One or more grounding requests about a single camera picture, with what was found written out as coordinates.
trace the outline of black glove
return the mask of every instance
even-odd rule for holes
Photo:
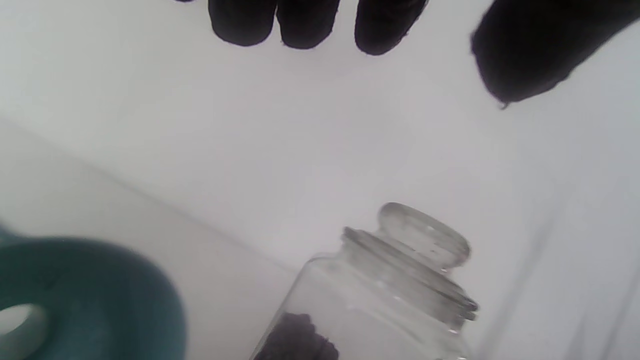
[[[371,55],[393,49],[427,1],[360,0],[357,46]],[[209,0],[209,15],[220,38],[249,46],[269,36],[277,12],[282,41],[310,49],[331,33],[338,3]],[[640,0],[495,0],[472,36],[472,51],[489,92],[509,104],[551,90],[638,18]]]
[[[509,104],[554,88],[639,17],[640,0],[495,0],[472,50],[487,90]]]
[[[331,33],[338,3],[339,0],[209,0],[209,16],[213,31],[222,40],[251,46],[269,36],[277,9],[284,44],[310,49]],[[427,0],[360,0],[356,44],[371,55],[393,49],[426,3]]]

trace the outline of glass jar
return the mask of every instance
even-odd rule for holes
[[[463,360],[477,304],[447,276],[470,248],[450,227],[389,203],[380,230],[345,228],[336,254],[311,259],[253,360]]]

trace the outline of white surface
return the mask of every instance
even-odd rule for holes
[[[5,0],[0,115],[291,268],[344,225],[372,229],[382,203],[415,206],[472,242],[456,275],[482,307],[481,359],[560,359],[584,313],[597,359],[640,254],[640,26],[499,111],[468,46],[488,4],[432,0],[373,58],[352,0],[308,52],[277,28],[224,44],[205,1]]]

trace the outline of teal object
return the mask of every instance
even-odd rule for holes
[[[0,231],[0,311],[35,306],[0,334],[0,360],[181,360],[179,296],[149,260],[77,238]]]

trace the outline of lid knob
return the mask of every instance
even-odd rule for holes
[[[471,253],[467,239],[454,229],[409,206],[385,204],[378,214],[377,236],[432,270],[447,272]]]

